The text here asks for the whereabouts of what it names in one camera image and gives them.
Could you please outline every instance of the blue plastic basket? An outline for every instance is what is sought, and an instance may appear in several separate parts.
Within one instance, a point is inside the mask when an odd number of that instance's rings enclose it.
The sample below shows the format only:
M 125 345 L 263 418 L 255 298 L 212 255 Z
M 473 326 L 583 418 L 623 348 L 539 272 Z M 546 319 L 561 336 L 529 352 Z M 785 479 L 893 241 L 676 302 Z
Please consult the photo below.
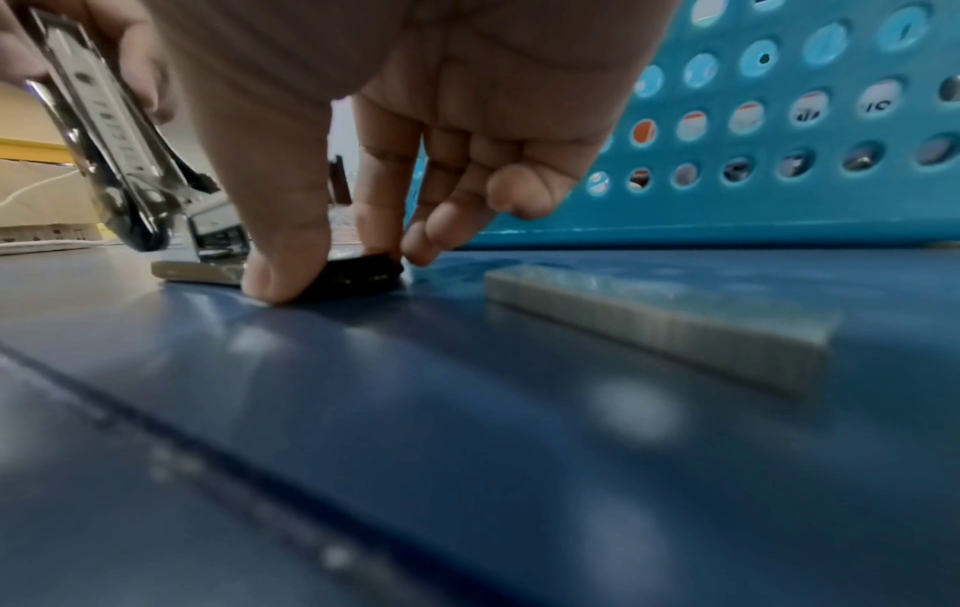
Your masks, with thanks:
M 583 183 L 471 244 L 960 239 L 958 156 L 957 0 L 687 0 Z

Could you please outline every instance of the human hand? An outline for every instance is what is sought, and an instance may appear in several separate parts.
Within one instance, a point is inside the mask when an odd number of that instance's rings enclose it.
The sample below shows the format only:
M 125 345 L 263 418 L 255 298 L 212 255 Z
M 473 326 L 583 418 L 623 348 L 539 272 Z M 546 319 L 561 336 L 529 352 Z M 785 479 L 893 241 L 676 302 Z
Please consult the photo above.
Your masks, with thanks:
M 170 70 L 150 16 L 138 0 L 0 0 L 0 81 L 15 86 L 48 69 L 14 15 L 18 5 L 66 15 L 95 38 L 118 47 L 120 74 L 143 108 L 158 123 L 173 118 Z
M 426 265 L 583 177 L 678 0 L 147 0 L 279 303 L 326 263 L 330 102 L 353 94 L 366 253 Z M 406 232 L 423 142 L 429 162 Z

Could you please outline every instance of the yellow strip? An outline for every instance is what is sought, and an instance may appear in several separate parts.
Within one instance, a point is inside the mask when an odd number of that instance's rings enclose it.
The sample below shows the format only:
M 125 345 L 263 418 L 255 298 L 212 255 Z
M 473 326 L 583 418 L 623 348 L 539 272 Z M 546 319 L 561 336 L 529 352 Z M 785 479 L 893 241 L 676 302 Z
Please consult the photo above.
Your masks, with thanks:
M 67 146 L 63 144 L 7 139 L 5 137 L 0 137 L 0 159 L 73 164 L 73 157 L 67 150 Z

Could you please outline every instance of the stapler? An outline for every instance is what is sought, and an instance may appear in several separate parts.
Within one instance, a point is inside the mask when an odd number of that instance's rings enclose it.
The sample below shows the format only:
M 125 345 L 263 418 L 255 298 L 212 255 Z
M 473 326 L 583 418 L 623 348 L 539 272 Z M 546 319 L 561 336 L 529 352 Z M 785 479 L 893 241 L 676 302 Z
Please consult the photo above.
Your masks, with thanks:
M 158 252 L 158 278 L 240 285 L 254 244 L 226 193 L 174 152 L 80 23 L 29 7 L 18 18 L 52 66 L 27 88 L 63 136 L 104 224 L 132 249 Z M 341 159 L 330 165 L 329 190 L 333 205 L 350 204 Z M 303 297 L 387 291 L 401 272 L 386 254 L 335 251 Z

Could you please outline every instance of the finger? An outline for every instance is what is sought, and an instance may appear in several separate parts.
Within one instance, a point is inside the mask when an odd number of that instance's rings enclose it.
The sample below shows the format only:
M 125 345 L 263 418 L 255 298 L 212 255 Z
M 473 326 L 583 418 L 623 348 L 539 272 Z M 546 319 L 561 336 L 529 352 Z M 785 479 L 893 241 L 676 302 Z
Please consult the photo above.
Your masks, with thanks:
M 326 265 L 330 104 L 279 93 L 264 104 L 262 83 L 224 81 L 179 61 L 191 118 L 217 176 L 250 232 L 243 290 L 268 303 L 299 295 Z
M 170 72 L 156 32 L 149 23 L 137 23 L 120 39 L 120 75 L 137 101 L 159 123 L 176 111 Z
M 505 165 L 520 159 L 521 146 L 474 135 L 470 139 L 470 165 L 453 194 L 427 219 L 427 237 L 441 250 L 461 247 L 496 217 L 487 204 L 487 182 Z
M 389 253 L 399 260 L 404 203 L 420 150 L 422 124 L 353 97 L 360 141 L 360 175 L 354 196 L 357 233 L 365 254 Z
M 0 81 L 17 85 L 47 73 L 47 63 L 30 41 L 13 10 L 0 2 Z
M 440 248 L 427 238 L 427 218 L 453 194 L 470 160 L 470 136 L 463 131 L 429 127 L 423 139 L 427 167 L 402 242 L 404 257 L 416 266 L 429 265 L 440 254 Z
M 519 162 L 490 177 L 488 204 L 520 219 L 549 215 L 586 175 L 603 142 L 527 143 Z

